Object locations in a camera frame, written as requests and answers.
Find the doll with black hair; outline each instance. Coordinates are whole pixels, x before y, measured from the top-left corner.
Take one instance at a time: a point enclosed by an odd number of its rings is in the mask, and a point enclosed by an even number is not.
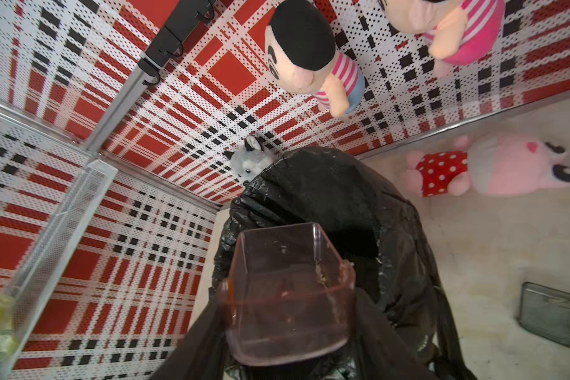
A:
[[[306,0],[285,0],[266,26],[266,58],[276,83],[292,94],[312,94],[334,117],[361,102],[365,79],[335,46],[329,23]]]

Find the doll's ear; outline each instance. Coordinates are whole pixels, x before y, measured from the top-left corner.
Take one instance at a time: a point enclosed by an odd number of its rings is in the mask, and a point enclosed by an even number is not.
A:
[[[425,0],[411,1],[408,19],[415,30],[428,30],[428,25],[435,16],[436,6]]]
[[[263,150],[262,149],[262,145],[259,143],[259,141],[257,141],[255,139],[255,137],[248,135],[245,138],[245,148],[247,148],[248,151],[251,150]]]
[[[311,70],[303,69],[300,66],[294,65],[294,72],[292,73],[292,84],[300,90],[306,89],[311,85],[314,74]]]

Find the pink bunny plush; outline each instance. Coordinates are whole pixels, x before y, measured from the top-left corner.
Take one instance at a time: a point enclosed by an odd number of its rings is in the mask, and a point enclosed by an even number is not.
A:
[[[539,188],[570,186],[566,149],[527,134],[491,134],[467,147],[467,136],[454,141],[456,150],[407,155],[405,186],[419,196],[460,195],[473,187],[492,196],[529,194]]]

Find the white floor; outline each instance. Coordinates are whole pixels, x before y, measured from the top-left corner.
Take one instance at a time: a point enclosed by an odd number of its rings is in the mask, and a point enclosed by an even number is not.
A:
[[[453,309],[467,366],[479,379],[570,379],[570,348],[517,325],[525,281],[570,292],[570,188],[540,190],[516,198],[490,198],[469,191],[419,199],[406,194],[398,173],[406,150],[450,149],[453,136],[488,129],[534,131],[568,148],[570,99],[494,125],[457,128],[364,160],[418,208]],[[570,166],[570,156],[566,164]],[[206,304],[213,255],[228,210],[218,213],[194,306]]]

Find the gray husky plush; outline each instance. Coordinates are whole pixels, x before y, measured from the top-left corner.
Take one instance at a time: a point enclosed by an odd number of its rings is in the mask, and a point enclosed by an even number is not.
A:
[[[276,156],[251,135],[245,138],[243,146],[234,153],[224,151],[224,156],[230,160],[230,167],[236,180],[244,186],[276,161]]]

